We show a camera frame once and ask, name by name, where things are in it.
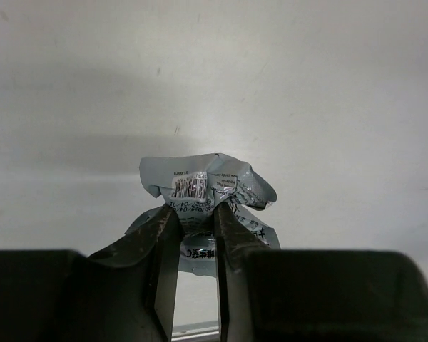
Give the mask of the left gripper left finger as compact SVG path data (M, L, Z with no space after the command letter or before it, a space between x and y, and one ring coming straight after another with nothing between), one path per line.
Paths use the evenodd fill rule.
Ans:
M90 256L0 250L0 341L169 341L182 235L164 205Z

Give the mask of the silver foil snack packet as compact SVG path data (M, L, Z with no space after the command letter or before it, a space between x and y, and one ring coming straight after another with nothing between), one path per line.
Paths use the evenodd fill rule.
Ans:
M277 200L272 186L252 166L229 155L144 157L143 188L174 209L184 231L179 269L196 276L216 275L215 238L209 227L215 208L226 203L235 218L261 242L280 248L276 231L253 215Z

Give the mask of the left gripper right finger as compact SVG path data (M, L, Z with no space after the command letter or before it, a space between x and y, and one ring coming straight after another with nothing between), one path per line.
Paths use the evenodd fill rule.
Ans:
M428 285L391 251L272 249L213 213L222 341L428 341Z

